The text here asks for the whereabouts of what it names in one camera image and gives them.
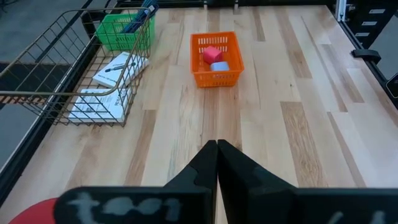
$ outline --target white box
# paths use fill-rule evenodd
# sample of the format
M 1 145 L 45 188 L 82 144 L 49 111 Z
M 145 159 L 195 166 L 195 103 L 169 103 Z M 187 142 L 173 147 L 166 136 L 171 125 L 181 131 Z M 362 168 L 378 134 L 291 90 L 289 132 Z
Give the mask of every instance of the white box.
M 121 76 L 121 72 L 123 69 L 123 66 L 127 62 L 127 58 L 129 56 L 129 53 L 127 52 L 122 52 L 119 54 L 115 59 L 113 59 L 107 66 L 105 66 L 101 71 L 99 71 L 95 76 L 93 77 L 93 80 L 103 86 L 106 86 L 108 88 L 113 88 L 116 85 L 116 82 L 118 81 L 119 77 Z M 148 59 L 144 57 L 140 57 L 137 55 L 132 55 L 130 58 L 130 63 L 126 68 L 126 71 L 124 71 L 124 78 L 120 81 L 119 87 L 123 86 L 123 81 L 126 81 L 126 85 L 123 87 L 126 87 L 130 81 L 138 75 L 139 71 L 143 70 L 148 66 L 149 61 Z
M 110 89 L 84 89 L 80 93 L 104 93 L 107 91 Z M 106 96 L 79 96 L 68 118 L 74 123 L 123 122 L 130 94 L 131 89 L 125 88 L 120 90 L 120 95 L 119 91 L 115 90 Z

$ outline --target wire basket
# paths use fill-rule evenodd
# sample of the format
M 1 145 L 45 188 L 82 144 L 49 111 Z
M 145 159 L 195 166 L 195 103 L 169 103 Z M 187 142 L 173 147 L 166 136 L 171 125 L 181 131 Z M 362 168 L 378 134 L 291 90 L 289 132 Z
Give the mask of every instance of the wire basket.
M 64 12 L 0 73 L 0 103 L 20 104 L 53 124 L 124 126 L 145 68 L 129 62 L 147 63 L 149 19 L 133 34 L 118 34 L 133 35 L 135 42 L 124 50 L 128 54 L 121 69 L 124 75 L 112 88 L 97 84 L 93 76 L 122 51 L 104 47 L 96 31 L 107 14 L 120 13 L 133 20 L 141 9 L 145 8 Z

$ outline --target wooden table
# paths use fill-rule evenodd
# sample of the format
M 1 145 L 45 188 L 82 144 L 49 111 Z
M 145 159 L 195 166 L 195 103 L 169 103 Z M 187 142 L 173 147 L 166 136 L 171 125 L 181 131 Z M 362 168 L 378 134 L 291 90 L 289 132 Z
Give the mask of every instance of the wooden table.
M 246 69 L 198 89 L 190 34 L 219 30 L 236 32 Z M 164 185 L 209 139 L 298 187 L 398 186 L 398 112 L 325 6 L 161 9 L 156 31 L 126 127 L 53 126 L 0 223 L 72 187 Z

